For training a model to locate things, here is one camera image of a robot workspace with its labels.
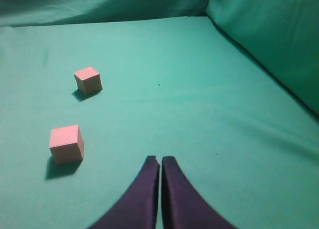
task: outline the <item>pink cube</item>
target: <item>pink cube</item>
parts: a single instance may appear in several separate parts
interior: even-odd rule
[[[54,128],[51,132],[50,151],[56,164],[82,161],[84,142],[78,125]]]
[[[85,95],[97,93],[103,89],[100,74],[93,67],[84,68],[75,72],[74,77],[78,89]]]

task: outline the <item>teal fabric surface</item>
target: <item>teal fabric surface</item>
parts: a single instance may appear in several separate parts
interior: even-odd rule
[[[142,20],[205,14],[209,0],[0,0],[0,26]]]
[[[211,0],[207,13],[319,113],[319,0]]]
[[[81,101],[87,66],[104,89]],[[318,119],[208,17],[2,27],[0,70],[2,229],[89,226],[147,155],[175,156],[241,229],[319,226]],[[48,144],[73,124],[84,161],[66,175]]]

